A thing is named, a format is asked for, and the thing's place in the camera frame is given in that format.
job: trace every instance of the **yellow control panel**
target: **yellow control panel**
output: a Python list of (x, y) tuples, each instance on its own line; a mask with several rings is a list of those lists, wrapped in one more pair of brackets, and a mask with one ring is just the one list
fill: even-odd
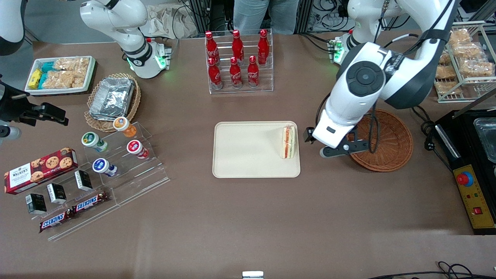
[(472, 165), (453, 170), (460, 195), (474, 229), (494, 228), (495, 222), (477, 182)]

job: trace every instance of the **aluminum foil container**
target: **aluminum foil container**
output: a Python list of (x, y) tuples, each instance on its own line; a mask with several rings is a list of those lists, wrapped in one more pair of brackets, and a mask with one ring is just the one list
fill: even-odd
[(91, 104), (91, 117), (96, 120), (113, 121), (119, 116), (127, 116), (133, 91), (134, 81), (131, 79), (104, 78)]

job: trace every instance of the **white tray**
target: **white tray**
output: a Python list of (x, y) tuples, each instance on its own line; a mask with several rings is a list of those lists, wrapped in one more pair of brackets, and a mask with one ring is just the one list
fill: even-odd
[[(293, 159), (281, 158), (286, 125), (296, 128)], [(217, 178), (297, 177), (300, 174), (298, 127), (292, 121), (217, 123), (212, 173)]]
[[(88, 65), (88, 71), (86, 71), (86, 76), (84, 77), (83, 87), (75, 87), (75, 88), (64, 88), (64, 89), (31, 89), (28, 87), (29, 80), (33, 75), (34, 71), (37, 68), (41, 68), (43, 63), (45, 62), (54, 62), (59, 58), (76, 58), (76, 57), (84, 57), (89, 58), (90, 63)], [(26, 85), (24, 86), (24, 91), (31, 94), (31, 96), (50, 96), (50, 95), (64, 95), (64, 94), (74, 94), (79, 92), (85, 92), (88, 90), (90, 86), (91, 77), (93, 76), (93, 69), (95, 68), (95, 59), (92, 56), (70, 56), (70, 57), (53, 57), (53, 58), (39, 58), (33, 62), (33, 66), (31, 66), (31, 70), (28, 75), (28, 79), (26, 81)]]

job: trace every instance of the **clear acrylic stand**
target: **clear acrylic stand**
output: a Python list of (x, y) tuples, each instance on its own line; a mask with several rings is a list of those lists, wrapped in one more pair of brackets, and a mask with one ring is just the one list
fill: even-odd
[(240, 66), (241, 76), (243, 79), (243, 87), (234, 88), (231, 84), (231, 74), (229, 73), (229, 68), (231, 67), (231, 57), (233, 56), (232, 44), (233, 35), (232, 31), (212, 31), (214, 40), (219, 48), (220, 56), (220, 74), (224, 86), (222, 89), (216, 90), (212, 88), (210, 78), (208, 77), (208, 54), (205, 48), (205, 63), (207, 65), (207, 80), (208, 89), (210, 94), (218, 93), (242, 93), (242, 92), (263, 92), (263, 91), (274, 91), (274, 52), (273, 52), (273, 39), (272, 39), (272, 29), (267, 29), (267, 40), (269, 41), (269, 57), (267, 58), (267, 63), (265, 65), (258, 65), (260, 85), (256, 88), (251, 88), (248, 85), (248, 65), (249, 57), (255, 55), (257, 57), (258, 63), (258, 41), (260, 39), (259, 30), (248, 30), (246, 33), (252, 35), (243, 35), (241, 32), (241, 40), (245, 47), (245, 64)]
[[(104, 137), (103, 139), (108, 143), (107, 150), (104, 152), (97, 152), (88, 147), (84, 148), (87, 162), (81, 162), (78, 170), (83, 170), (90, 175), (93, 187), (91, 191), (85, 192), (78, 189), (74, 170), (17, 195), (17, 197), (22, 197), (23, 200), (30, 193), (44, 196), (47, 213), (32, 217), (36, 221), (37, 229), (39, 229), (40, 222), (71, 209), (72, 206), (97, 195), (101, 191), (107, 193), (108, 201), (100, 202), (95, 206), (82, 210), (74, 218), (42, 231), (41, 233), (47, 235), (49, 241), (56, 241), (69, 235), (170, 180), (167, 177), (164, 165), (155, 156), (149, 141), (151, 134), (140, 123), (135, 122), (133, 125), (137, 129), (137, 133), (133, 138), (125, 137), (121, 132), (115, 132)], [(135, 155), (127, 152), (127, 143), (132, 139), (139, 140), (148, 149), (149, 155), (146, 159), (138, 159)], [(108, 177), (94, 172), (92, 164), (97, 158), (105, 158), (111, 164), (117, 166), (117, 174), (113, 177)], [(59, 205), (50, 202), (46, 187), (49, 183), (63, 185), (67, 197), (67, 201), (64, 204)]]

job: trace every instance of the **small black box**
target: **small black box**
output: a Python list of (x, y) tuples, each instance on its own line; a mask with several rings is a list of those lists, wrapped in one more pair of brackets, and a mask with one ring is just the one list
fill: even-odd
[(26, 196), (28, 212), (31, 214), (43, 214), (47, 212), (47, 206), (43, 195), (29, 194)]
[(91, 187), (90, 175), (87, 172), (76, 170), (74, 175), (76, 176), (76, 183), (79, 189), (83, 191), (90, 191), (93, 189), (93, 187)]
[(48, 196), (54, 204), (63, 204), (66, 201), (65, 192), (62, 185), (50, 183), (47, 185)]

